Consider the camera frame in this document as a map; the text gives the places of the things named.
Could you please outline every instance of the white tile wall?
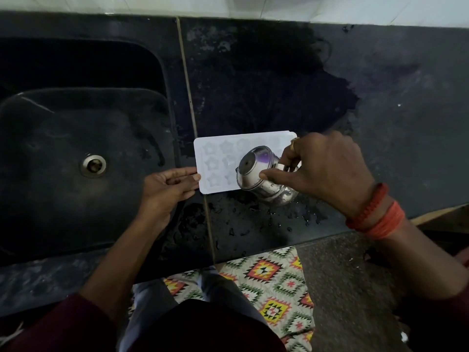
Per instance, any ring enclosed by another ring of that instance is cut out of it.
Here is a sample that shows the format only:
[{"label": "white tile wall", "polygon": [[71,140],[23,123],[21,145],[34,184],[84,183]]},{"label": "white tile wall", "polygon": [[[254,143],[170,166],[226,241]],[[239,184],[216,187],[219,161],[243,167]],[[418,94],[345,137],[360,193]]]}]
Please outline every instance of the white tile wall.
[{"label": "white tile wall", "polygon": [[0,0],[0,9],[469,28],[469,0]]}]

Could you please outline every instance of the black countertop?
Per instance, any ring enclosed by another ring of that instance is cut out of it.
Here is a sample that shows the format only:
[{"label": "black countertop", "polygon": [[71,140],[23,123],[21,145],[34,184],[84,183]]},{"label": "black countertop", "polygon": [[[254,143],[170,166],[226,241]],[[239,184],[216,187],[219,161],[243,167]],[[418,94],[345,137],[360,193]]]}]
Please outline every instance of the black countertop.
[{"label": "black countertop", "polygon": [[[174,18],[6,12],[0,38],[117,40],[148,49],[163,68],[177,165],[195,165],[194,130],[337,129],[360,144],[409,217],[467,201],[469,31],[191,18],[180,26],[195,129]],[[320,201],[298,197],[268,209],[240,190],[197,194],[176,217],[139,280],[346,230],[343,217]],[[76,291],[102,254],[0,268],[0,315]]]}]

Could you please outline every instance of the gold ring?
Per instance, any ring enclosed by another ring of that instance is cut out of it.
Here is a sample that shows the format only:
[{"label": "gold ring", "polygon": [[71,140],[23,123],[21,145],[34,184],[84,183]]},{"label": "gold ring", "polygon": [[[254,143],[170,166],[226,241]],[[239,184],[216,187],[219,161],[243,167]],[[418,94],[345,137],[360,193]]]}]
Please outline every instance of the gold ring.
[{"label": "gold ring", "polygon": [[291,140],[290,149],[291,149],[291,151],[292,151],[293,153],[296,153],[296,152],[295,152],[295,148],[293,147],[293,144],[295,143],[295,141],[296,141],[297,139],[300,139],[300,137],[296,137],[296,138],[293,138],[293,139]]}]

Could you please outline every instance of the leg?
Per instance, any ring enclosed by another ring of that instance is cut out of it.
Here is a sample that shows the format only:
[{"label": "leg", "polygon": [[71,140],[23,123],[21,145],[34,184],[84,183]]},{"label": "leg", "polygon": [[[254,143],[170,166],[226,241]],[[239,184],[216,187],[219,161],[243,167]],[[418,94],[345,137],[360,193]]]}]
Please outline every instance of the leg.
[{"label": "leg", "polygon": [[163,279],[135,284],[135,311],[128,323],[119,352],[126,352],[153,323],[177,306]]},{"label": "leg", "polygon": [[202,290],[205,301],[229,308],[267,325],[266,320],[252,306],[236,284],[219,275],[214,266],[201,269],[197,283]]}]

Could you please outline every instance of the patterned mat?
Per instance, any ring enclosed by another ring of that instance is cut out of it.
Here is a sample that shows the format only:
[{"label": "patterned mat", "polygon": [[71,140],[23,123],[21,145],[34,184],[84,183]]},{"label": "patterned mat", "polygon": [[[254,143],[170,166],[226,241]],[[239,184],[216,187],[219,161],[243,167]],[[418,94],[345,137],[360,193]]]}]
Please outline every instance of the patterned mat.
[{"label": "patterned mat", "polygon": [[[220,274],[233,280],[262,314],[290,352],[311,351],[313,302],[294,247],[232,260]],[[201,299],[198,272],[191,270],[165,279],[174,299]]]}]

